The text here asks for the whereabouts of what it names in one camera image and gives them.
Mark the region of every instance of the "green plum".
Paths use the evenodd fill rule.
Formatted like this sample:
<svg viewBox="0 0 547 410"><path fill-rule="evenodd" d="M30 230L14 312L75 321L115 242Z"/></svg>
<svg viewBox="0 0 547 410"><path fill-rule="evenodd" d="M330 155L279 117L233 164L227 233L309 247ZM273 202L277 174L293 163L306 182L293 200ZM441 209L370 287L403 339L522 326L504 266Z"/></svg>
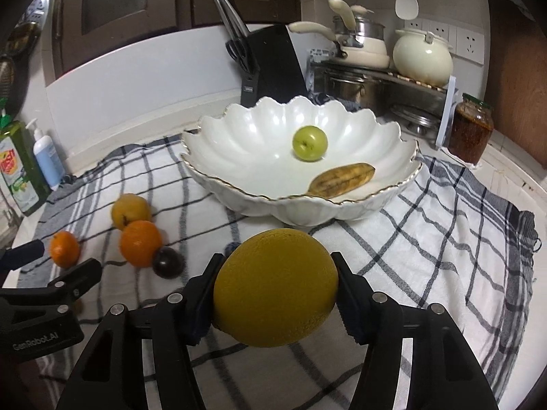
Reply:
<svg viewBox="0 0 547 410"><path fill-rule="evenodd" d="M326 134L317 126L303 126L293 136L293 151L306 162L315 162L326 153L329 142Z"/></svg>

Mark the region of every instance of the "checkered cloth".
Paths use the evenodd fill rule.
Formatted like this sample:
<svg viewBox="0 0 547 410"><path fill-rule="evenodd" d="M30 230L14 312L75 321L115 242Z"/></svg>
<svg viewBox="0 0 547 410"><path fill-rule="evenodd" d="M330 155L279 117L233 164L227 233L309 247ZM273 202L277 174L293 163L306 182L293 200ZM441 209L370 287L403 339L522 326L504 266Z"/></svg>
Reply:
<svg viewBox="0 0 547 410"><path fill-rule="evenodd" d="M110 306L154 304L201 274L213 253L284 226L273 217L243 217L226 209L186 174L178 157L182 150L174 137L124 146L50 196L35 237L47 248L55 232L68 230L83 246L81 260L103 263L102 281L83 297L84 342L38 360L54 402ZM306 231L327 250L342 252L374 290L405 305L444 304L499 399L532 295L534 216L489 192L467 169L424 161L416 181L380 212ZM146 198L164 242L186 258L180 278L167 281L124 261L110 207L127 192ZM45 256L21 270L18 286L43 286L58 275ZM148 402L159 409L151 342L143 345ZM396 409L406 406L411 345L405 341L403 347ZM346 335L335 308L321 328L289 346L256 349L211 329L189 350L209 409L331 409L348 408L366 347Z"/></svg>

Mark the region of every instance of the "metal screw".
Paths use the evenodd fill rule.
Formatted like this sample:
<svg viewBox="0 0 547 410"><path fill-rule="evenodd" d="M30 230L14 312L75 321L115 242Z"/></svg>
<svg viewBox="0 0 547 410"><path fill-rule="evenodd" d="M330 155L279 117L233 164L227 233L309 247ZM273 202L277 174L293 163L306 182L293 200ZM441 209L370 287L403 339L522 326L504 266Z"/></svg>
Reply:
<svg viewBox="0 0 547 410"><path fill-rule="evenodd" d="M117 303L116 305L112 305L110 308L110 313L113 315L121 314L124 311L125 307L121 303Z"/></svg>
<svg viewBox="0 0 547 410"><path fill-rule="evenodd" d="M384 303L384 302L387 301L387 296L384 293L382 293L381 291L378 291L378 292L373 294L373 300L374 300L374 302Z"/></svg>
<svg viewBox="0 0 547 410"><path fill-rule="evenodd" d="M439 303L432 303L431 304L431 311L435 314L442 314L445 312L444 306L442 306Z"/></svg>
<svg viewBox="0 0 547 410"><path fill-rule="evenodd" d="M170 294L168 297L169 303L179 303L182 300L182 294L180 293L173 293Z"/></svg>

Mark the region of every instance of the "bowl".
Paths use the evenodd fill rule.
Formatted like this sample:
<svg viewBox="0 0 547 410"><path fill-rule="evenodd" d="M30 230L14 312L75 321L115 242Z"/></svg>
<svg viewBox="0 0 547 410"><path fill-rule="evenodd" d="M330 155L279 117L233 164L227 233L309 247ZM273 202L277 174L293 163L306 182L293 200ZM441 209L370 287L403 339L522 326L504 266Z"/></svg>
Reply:
<svg viewBox="0 0 547 410"><path fill-rule="evenodd" d="M328 138L319 161L304 162L293 153L293 135L305 125L316 125ZM338 101L316 106L305 97L287 104L264 97L253 108L230 105L219 119L202 117L198 132L183 132L182 140L188 173L223 205L297 226L367 217L422 167L417 141L401 140L398 123L382 125L370 109L351 113ZM367 184L329 200L305 194L322 172L360 162L376 169Z"/></svg>

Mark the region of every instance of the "jar of chili sauce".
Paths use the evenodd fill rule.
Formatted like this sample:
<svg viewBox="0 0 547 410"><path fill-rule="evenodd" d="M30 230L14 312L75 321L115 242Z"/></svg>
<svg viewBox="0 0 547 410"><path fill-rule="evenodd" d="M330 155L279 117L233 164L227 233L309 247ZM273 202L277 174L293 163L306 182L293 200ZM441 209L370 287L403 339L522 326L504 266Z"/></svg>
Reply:
<svg viewBox="0 0 547 410"><path fill-rule="evenodd" d="M476 165L492 131L492 107L472 95L463 94L463 101L454 111L448 150L463 161Z"/></svg>

